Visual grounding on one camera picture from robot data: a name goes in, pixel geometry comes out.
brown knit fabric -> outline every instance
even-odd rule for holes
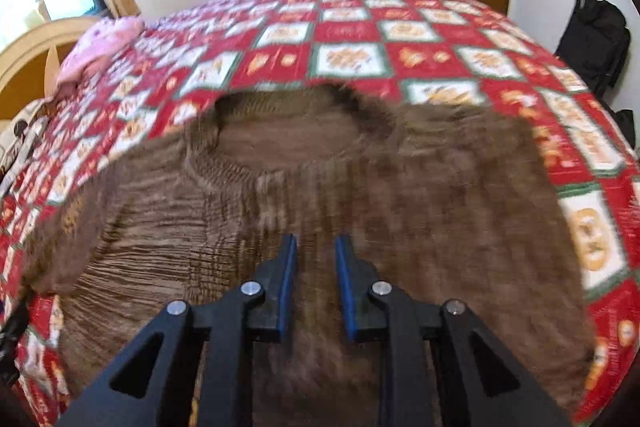
[[[414,298],[467,301],[566,411],[593,337],[570,234],[528,124],[334,85],[224,96],[86,182],[29,238],[22,282],[62,295],[77,394],[175,298],[219,298],[295,233],[291,346],[258,348],[265,425],[374,425],[374,346],[342,331],[333,240]]]

pink pillow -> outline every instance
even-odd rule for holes
[[[135,40],[144,29],[142,17],[99,20],[80,37],[62,62],[53,95],[63,98],[71,94],[83,75],[91,77],[105,69],[110,58]]]

backpack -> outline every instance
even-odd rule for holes
[[[605,0],[575,0],[556,55],[580,75],[635,148],[633,113],[614,112],[602,99],[607,89],[616,85],[630,44],[625,16],[616,6]]]

silver screw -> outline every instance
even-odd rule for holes
[[[249,296],[260,293],[261,289],[262,286],[260,286],[260,283],[255,281],[247,281],[240,286],[240,291]]]
[[[447,302],[447,311],[451,315],[462,315],[466,310],[465,303],[463,301],[459,301],[458,299],[453,299],[452,301]]]
[[[371,291],[376,295],[389,295],[391,288],[393,288],[393,286],[387,281],[377,281],[371,285]]]
[[[186,311],[186,309],[187,303],[185,301],[171,301],[166,306],[166,310],[170,315],[181,315]]]

bed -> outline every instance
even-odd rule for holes
[[[395,102],[490,105],[530,121],[596,329],[574,417],[588,425],[638,350],[638,160],[573,71],[475,0],[213,0],[147,27],[63,103],[1,202],[4,317],[28,233],[110,161],[173,132],[227,90],[324,80]],[[38,298],[19,346],[19,388],[41,425],[55,423],[70,399],[56,354],[62,326],[58,298]]]

